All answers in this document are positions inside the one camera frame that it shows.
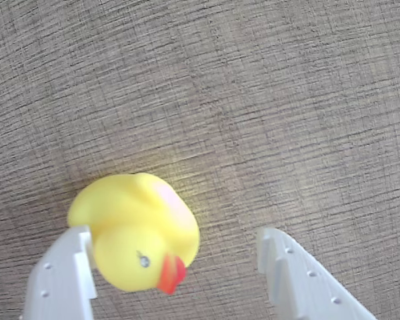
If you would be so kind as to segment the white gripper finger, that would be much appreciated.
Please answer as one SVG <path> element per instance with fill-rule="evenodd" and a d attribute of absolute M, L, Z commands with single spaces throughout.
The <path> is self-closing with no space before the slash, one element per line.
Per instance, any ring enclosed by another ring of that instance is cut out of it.
<path fill-rule="evenodd" d="M 66 230 L 31 270 L 22 318 L 93 319 L 94 266 L 88 226 Z"/>
<path fill-rule="evenodd" d="M 286 232 L 257 232 L 257 268 L 278 319 L 375 319 L 332 274 Z"/>

